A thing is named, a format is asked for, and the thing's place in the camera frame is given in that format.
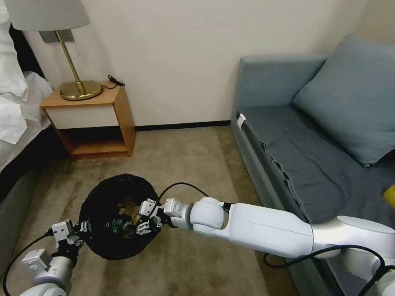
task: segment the sofa cushion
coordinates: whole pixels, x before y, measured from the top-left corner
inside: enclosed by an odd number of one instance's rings
[[[244,108],[240,113],[310,223],[347,215],[395,228],[395,209],[383,197],[395,183],[394,161],[362,168],[291,106]]]
[[[348,35],[294,105],[367,167],[395,148],[395,46]]]

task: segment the gray blanket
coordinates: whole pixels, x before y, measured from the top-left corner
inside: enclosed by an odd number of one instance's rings
[[[348,215],[395,228],[395,209],[383,197],[395,184],[395,161],[363,168],[292,106],[240,112],[310,223]]]

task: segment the bed frame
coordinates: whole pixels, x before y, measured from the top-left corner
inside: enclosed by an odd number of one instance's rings
[[[9,33],[18,53],[22,71],[44,77],[34,53],[21,31],[10,27]],[[40,132],[25,149],[0,172],[0,277],[7,267],[25,222],[38,180],[37,170],[49,157],[65,153],[50,127]]]

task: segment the nightstand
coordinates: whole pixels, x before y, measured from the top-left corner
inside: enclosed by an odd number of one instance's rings
[[[135,128],[123,86],[104,88],[99,96],[84,101],[64,100],[59,89],[41,108],[74,160],[132,155]]]

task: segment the white tag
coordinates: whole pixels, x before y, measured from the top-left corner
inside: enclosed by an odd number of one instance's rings
[[[239,127],[240,130],[242,129],[242,125],[245,120],[246,120],[245,116],[242,113],[240,113],[239,119],[237,120],[237,126]]]

